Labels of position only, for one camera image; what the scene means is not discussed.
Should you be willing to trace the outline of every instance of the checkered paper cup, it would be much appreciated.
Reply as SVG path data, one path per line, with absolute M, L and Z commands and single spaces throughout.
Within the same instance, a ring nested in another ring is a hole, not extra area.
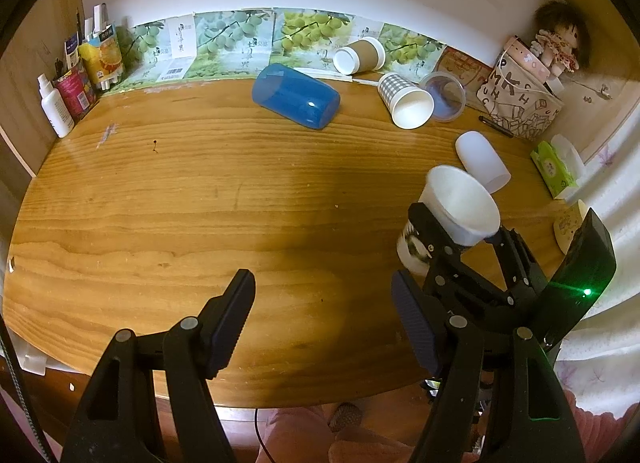
M 433 113 L 431 95 L 398 73 L 386 73 L 378 82 L 378 93 L 399 128 L 419 128 Z

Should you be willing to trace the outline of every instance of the grape poster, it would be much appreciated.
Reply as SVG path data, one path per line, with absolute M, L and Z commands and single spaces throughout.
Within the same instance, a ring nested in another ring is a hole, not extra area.
M 118 27 L 117 35 L 127 76 L 110 93 L 169 82 L 255 78 L 272 63 L 335 71 L 335 52 L 365 36 L 385 47 L 381 72 L 419 82 L 446 49 L 400 26 L 306 8 L 204 12 Z
M 335 71 L 336 50 L 365 36 L 377 37 L 382 23 L 351 14 L 274 8 L 270 64 Z

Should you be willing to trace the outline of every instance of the green tissue package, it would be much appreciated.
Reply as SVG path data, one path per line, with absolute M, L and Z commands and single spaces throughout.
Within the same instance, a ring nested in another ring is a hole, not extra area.
M 574 177 L 558 158 L 558 153 L 548 142 L 540 142 L 531 151 L 531 159 L 536 164 L 551 196 L 556 198 L 565 188 L 577 187 Z

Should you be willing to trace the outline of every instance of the black cable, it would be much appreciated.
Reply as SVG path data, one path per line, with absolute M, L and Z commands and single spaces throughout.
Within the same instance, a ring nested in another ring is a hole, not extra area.
M 267 455 L 267 458 L 269 458 L 269 461 L 271 461 L 271 463 L 276 463 L 275 460 L 271 457 L 271 454 L 269 454 L 269 451 L 267 450 L 267 448 L 264 446 L 262 438 L 260 437 L 260 431 L 258 431 L 258 409 L 255 410 L 255 414 L 254 414 L 254 427 L 255 427 L 255 435 L 258 437 L 258 441 L 260 442 L 260 446 L 262 447 L 262 450 Z
M 6 328 L 2 313 L 0 313 L 0 347 L 2 348 L 2 351 L 4 351 L 4 359 L 6 360 L 6 366 L 9 368 L 9 374 L 11 375 L 11 380 L 14 383 L 15 392 L 18 395 L 18 401 L 20 401 L 20 406 L 24 411 L 24 415 L 27 417 L 27 421 L 31 427 L 31 432 L 33 432 L 33 435 L 36 437 L 36 442 L 40 446 L 40 452 L 47 463 L 58 463 L 58 460 L 53 455 L 49 442 L 42 431 L 42 427 L 38 423 L 38 419 L 36 418 L 33 410 L 33 404 L 31 403 L 31 397 L 29 396 L 29 393 L 26 392 L 24 379 L 22 378 L 22 368 L 18 363 L 14 344 L 11 342 L 11 337 L 9 337 L 9 330 Z

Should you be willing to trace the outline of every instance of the doll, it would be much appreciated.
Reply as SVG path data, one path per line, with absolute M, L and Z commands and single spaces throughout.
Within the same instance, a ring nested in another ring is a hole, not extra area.
M 582 16 L 566 3 L 549 1 L 536 11 L 539 28 L 531 51 L 558 77 L 589 65 L 591 39 Z

